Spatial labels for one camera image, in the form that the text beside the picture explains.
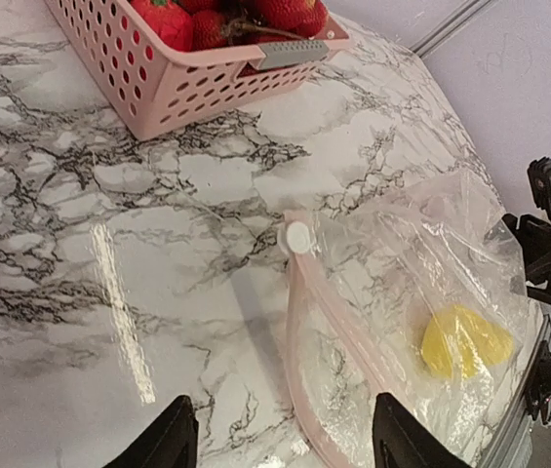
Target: basket handle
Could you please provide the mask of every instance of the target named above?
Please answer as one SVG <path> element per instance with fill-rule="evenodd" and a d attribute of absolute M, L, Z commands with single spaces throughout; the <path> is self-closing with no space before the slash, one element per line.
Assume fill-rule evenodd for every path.
<path fill-rule="evenodd" d="M 330 52 L 325 41 L 269 42 L 259 47 L 265 57 L 251 63 L 259 71 L 318 61 Z"/>

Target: plastic basket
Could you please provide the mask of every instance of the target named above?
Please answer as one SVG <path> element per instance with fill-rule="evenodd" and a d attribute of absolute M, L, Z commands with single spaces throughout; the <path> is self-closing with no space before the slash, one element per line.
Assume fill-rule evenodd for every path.
<path fill-rule="evenodd" d="M 127 0 L 45 0 L 89 72 L 138 139 L 297 88 L 349 45 L 330 19 L 313 41 L 183 53 Z M 257 74 L 240 77 L 249 64 Z"/>

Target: marble table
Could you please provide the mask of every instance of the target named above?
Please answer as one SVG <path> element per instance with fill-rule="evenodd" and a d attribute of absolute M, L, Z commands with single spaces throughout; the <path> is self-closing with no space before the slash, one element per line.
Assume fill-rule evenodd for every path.
<path fill-rule="evenodd" d="M 320 466 L 283 374 L 282 210 L 490 183 L 422 62 L 343 23 L 355 48 L 299 90 L 138 142 L 41 0 L 0 3 L 0 468 L 99 468 L 180 393 L 200 467 Z"/>

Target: ziplock bag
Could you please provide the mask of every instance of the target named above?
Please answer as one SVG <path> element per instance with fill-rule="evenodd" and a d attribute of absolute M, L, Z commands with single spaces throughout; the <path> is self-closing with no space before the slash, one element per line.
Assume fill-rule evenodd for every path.
<path fill-rule="evenodd" d="M 384 392 L 470 461 L 464 449 L 529 314 L 521 247 L 503 213 L 467 171 L 338 219 L 286 213 L 286 373 L 297 419 L 328 466 L 374 466 Z"/>

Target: lemon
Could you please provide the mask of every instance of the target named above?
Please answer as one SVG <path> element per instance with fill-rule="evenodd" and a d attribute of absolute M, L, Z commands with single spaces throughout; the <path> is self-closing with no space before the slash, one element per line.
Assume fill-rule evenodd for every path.
<path fill-rule="evenodd" d="M 514 351 L 511 334 L 463 305 L 435 314 L 422 339 L 422 359 L 438 377 L 475 376 L 485 367 L 507 361 Z"/>

